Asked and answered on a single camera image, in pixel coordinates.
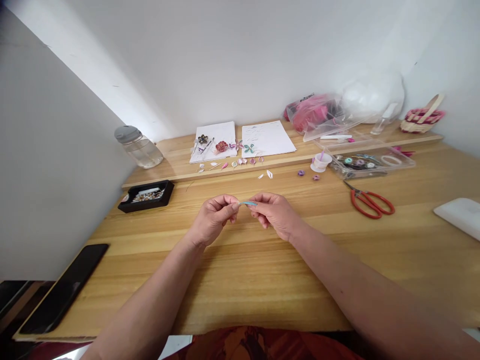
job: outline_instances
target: gray bottle cap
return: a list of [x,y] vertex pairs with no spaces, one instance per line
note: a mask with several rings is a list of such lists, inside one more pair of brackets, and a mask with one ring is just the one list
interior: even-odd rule
[[114,136],[120,144],[126,144],[142,136],[142,133],[135,126],[124,125],[115,130]]

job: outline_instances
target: red patterned clothing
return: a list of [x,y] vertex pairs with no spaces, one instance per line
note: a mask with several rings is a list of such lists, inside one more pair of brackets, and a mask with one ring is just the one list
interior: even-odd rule
[[166,360],[363,360],[341,343],[309,332],[238,326],[198,336]]

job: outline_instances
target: scissors handle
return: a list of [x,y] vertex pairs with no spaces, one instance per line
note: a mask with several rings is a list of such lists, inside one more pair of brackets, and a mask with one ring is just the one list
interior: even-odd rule
[[[382,212],[380,211],[380,208],[375,203],[371,202],[368,195],[366,195],[363,191],[357,192],[353,189],[350,190],[350,198],[351,203],[355,207],[355,209],[357,209],[361,214],[365,215],[366,217],[370,219],[380,219],[382,217]],[[370,209],[372,209],[375,212],[375,215],[363,210],[357,203],[357,199],[364,203],[366,206],[368,206]]]
[[[381,213],[384,213],[385,215],[392,215],[395,213],[395,207],[394,205],[388,201],[386,198],[384,198],[383,196],[381,195],[378,195],[374,192],[370,192],[370,191],[362,191],[362,194],[364,197],[366,197],[368,199],[368,201],[371,202],[371,204],[376,207]],[[378,203],[376,203],[370,196],[372,197],[375,197],[381,201],[383,201],[387,206],[388,206],[388,211],[385,210],[383,207],[381,207]]]

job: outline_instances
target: wooden desk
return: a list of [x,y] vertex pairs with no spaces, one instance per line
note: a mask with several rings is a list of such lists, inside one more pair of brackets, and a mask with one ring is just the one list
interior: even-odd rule
[[[91,340],[155,271],[187,231],[202,202],[221,193],[246,200],[268,190],[283,194],[312,226],[426,302],[452,312],[463,327],[480,326],[480,243],[432,209],[466,197],[480,201],[480,160],[443,144],[415,145],[417,166],[386,177],[357,179],[385,196],[392,216],[366,218],[350,203],[345,184],[329,169],[320,181],[304,165],[175,185],[167,207],[124,214],[116,207],[88,244],[110,243],[60,326],[15,339]],[[306,175],[298,177],[304,169]],[[293,247],[263,230],[245,208],[204,255],[180,307],[173,334],[202,334],[241,324],[303,331],[349,329],[335,302]]]

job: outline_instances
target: smartphone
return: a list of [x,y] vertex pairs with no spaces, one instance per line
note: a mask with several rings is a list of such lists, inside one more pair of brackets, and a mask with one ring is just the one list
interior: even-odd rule
[[21,327],[20,334],[45,334],[54,330],[72,306],[108,248],[109,244],[85,246]]

